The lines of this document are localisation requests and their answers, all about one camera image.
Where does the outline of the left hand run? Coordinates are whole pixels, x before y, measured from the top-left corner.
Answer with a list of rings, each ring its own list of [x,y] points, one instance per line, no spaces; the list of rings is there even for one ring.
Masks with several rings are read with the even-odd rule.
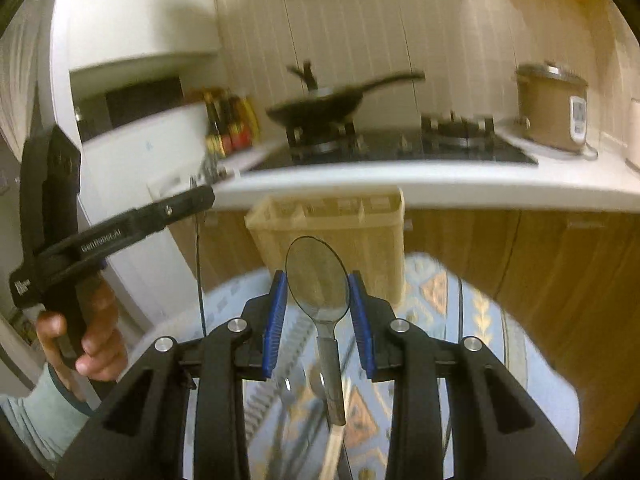
[[[79,285],[81,307],[88,313],[87,329],[81,338],[76,373],[97,382],[112,382],[127,367],[125,341],[117,328],[119,310],[111,286],[103,278],[88,278]],[[62,360],[56,340],[67,332],[62,313],[42,311],[36,322],[37,336],[56,377],[70,391],[77,390],[72,370]]]

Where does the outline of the left forearm grey sleeve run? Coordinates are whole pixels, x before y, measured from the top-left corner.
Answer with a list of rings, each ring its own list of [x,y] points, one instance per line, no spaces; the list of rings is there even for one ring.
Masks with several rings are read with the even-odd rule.
[[[14,434],[50,476],[93,410],[47,364],[28,396],[2,393],[1,411]]]

